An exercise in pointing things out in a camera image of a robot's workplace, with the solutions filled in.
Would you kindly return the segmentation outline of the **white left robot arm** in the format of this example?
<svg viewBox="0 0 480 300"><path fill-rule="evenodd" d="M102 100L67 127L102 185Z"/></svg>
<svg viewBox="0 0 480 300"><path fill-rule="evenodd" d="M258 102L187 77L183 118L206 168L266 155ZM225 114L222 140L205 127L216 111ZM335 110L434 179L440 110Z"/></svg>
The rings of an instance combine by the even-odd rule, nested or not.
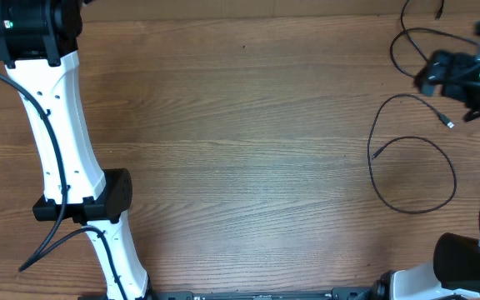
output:
<svg viewBox="0 0 480 300"><path fill-rule="evenodd" d="M133 185L125 168L99 166L79 87L78 0L0 0L0 80L19 93L42 164L40 221L66 219L92 243L108 299L148 299L151 284L129 227Z"/></svg>

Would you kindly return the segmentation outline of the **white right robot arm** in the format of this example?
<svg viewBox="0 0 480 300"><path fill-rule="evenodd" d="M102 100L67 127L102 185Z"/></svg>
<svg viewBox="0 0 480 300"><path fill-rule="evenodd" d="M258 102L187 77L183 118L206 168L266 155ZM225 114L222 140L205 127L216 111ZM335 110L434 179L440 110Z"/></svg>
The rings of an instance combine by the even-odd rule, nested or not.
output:
<svg viewBox="0 0 480 300"><path fill-rule="evenodd" d="M480 37L480 22L475 25ZM467 123L480 118L480 42L475 54L437 50L426 58L424 68L413 75L414 86L423 96L441 88L441 96L465 105ZM361 299L472 299L480 298L480 237L444 233L431 262L383 274Z"/></svg>

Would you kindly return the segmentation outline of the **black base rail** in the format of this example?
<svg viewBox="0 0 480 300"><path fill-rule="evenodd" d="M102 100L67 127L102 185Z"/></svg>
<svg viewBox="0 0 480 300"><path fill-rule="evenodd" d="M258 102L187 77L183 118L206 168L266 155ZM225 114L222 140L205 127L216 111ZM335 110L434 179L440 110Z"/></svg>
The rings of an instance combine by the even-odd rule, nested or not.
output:
<svg viewBox="0 0 480 300"><path fill-rule="evenodd" d="M385 300L387 291L372 287L335 287L329 291L296 292L154 292L143 300Z"/></svg>

